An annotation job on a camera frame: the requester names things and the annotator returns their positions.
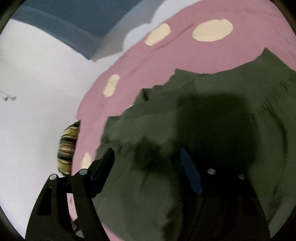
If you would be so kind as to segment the olive green small garment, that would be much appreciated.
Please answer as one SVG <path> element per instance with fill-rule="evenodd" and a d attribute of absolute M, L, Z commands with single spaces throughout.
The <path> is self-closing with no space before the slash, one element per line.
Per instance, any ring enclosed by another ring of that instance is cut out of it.
<path fill-rule="evenodd" d="M 254 151 L 249 178 L 269 225 L 295 196 L 295 71 L 267 49 L 228 71 L 177 69 L 107 119 L 97 157 L 109 148 L 114 166 L 94 205 L 123 240 L 165 240 L 175 198 L 164 156 L 178 148 Z"/>

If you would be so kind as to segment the black gold striped pillow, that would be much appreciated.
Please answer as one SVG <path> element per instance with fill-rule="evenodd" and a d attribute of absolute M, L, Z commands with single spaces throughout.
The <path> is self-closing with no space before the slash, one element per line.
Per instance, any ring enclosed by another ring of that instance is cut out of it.
<path fill-rule="evenodd" d="M 68 126 L 61 135 L 57 152 L 57 168 L 63 176 L 70 176 L 80 130 L 80 121 Z"/>

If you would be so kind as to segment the ceiling fan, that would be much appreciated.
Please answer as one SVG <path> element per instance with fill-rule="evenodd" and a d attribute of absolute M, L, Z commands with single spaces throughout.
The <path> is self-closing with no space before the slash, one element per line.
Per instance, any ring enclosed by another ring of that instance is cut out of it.
<path fill-rule="evenodd" d="M 4 101 L 8 101 L 8 100 L 15 101 L 16 100 L 16 96 L 8 95 L 3 91 L 0 91 L 0 96 Z"/>

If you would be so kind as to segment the pink polka dot bedsheet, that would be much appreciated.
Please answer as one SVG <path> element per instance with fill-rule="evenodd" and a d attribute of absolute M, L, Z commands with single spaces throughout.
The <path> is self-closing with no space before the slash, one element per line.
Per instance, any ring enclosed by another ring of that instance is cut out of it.
<path fill-rule="evenodd" d="M 84 97 L 76 157 L 97 157 L 109 117 L 130 108 L 143 89 L 166 84 L 177 69 L 199 74 L 232 70 L 267 49 L 295 71 L 295 35 L 269 1 L 201 1 L 166 21 L 169 31 L 152 44 L 142 39 L 95 81 Z M 286 198 L 268 225 L 276 240 L 295 207 Z"/>

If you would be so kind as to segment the blue curtain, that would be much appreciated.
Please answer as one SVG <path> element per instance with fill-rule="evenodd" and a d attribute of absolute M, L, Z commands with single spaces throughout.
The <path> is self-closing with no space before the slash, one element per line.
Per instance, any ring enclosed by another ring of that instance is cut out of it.
<path fill-rule="evenodd" d="M 89 60 L 105 35 L 138 4 L 123 0 L 25 1 L 12 18 L 43 30 Z"/>

